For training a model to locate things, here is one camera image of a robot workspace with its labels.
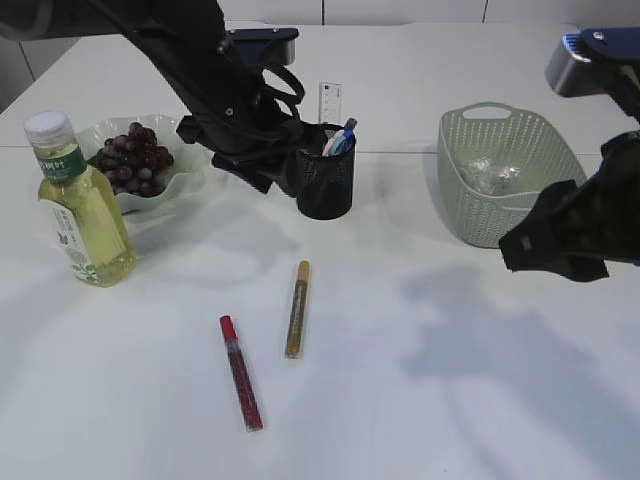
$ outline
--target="bottle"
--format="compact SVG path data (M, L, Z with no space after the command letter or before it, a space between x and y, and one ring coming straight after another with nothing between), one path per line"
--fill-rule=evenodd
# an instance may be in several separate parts
M39 206L76 277L100 287L117 283L136 252L109 180L87 164L64 113L38 113L24 128L45 177Z

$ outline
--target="white table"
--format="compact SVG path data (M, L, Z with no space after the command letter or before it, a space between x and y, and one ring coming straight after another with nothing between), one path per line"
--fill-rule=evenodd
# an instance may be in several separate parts
M343 120L360 120L360 151L435 152L440 116L487 100L540 113L580 154L596 154L604 141L636 128L608 97L563 99L547 85L544 70L572 31L567 25L299 30L291 68L308 92L303 118L318 118L321 81L342 84ZM67 52L0 116L0 146L26 145L22 121L45 109L67 111L78 130L112 116L186 113L146 57L119 36L84 38Z
M357 156L351 212L300 215L229 179L134 217L144 255L93 289L44 247L27 148L0 201L0 478L631 479L640 272L512 274L443 221L433 155ZM589 173L597 156L581 157ZM304 356L283 358L299 260ZM244 431L232 315L266 429Z

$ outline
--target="green plastic basket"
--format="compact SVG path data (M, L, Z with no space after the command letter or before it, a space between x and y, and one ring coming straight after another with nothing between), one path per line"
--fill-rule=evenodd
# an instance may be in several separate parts
M501 118L469 118L479 108L500 109ZM505 195L487 195L469 185L464 172L479 158L518 170ZM478 247L498 240L529 213L542 189L560 180L586 181L582 167L558 131L542 116L484 102L452 110L440 120L438 180L444 204L460 237Z

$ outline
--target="pen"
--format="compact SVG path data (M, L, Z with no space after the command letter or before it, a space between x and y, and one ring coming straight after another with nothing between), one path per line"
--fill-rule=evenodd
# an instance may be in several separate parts
M238 392L238 399L240 400L242 415L244 416L244 423L249 432L262 430L263 424L262 418L260 418L260 412L258 411L258 404L253 395L253 388L251 388L247 366L244 363L242 351L238 344L238 335L236 334L235 328L233 328L233 321L229 315L220 318L220 327L222 328L222 335L224 336L224 344L227 347L231 373L233 373L233 381L236 384L236 391Z
M293 290L293 305L291 306L291 318L289 319L289 332L287 333L287 346L284 354L288 358L298 358L302 344L302 330L304 327L304 307L307 301L307 288L309 285L309 262L303 260L298 267L298 278Z

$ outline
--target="pen holder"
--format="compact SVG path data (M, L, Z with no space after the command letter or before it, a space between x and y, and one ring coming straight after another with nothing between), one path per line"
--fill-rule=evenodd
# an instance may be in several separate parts
M339 155L322 156L327 140L342 127L322 125L321 138L311 150L298 150L298 210L316 220L332 220L351 209L353 199L353 162L356 139L351 148Z

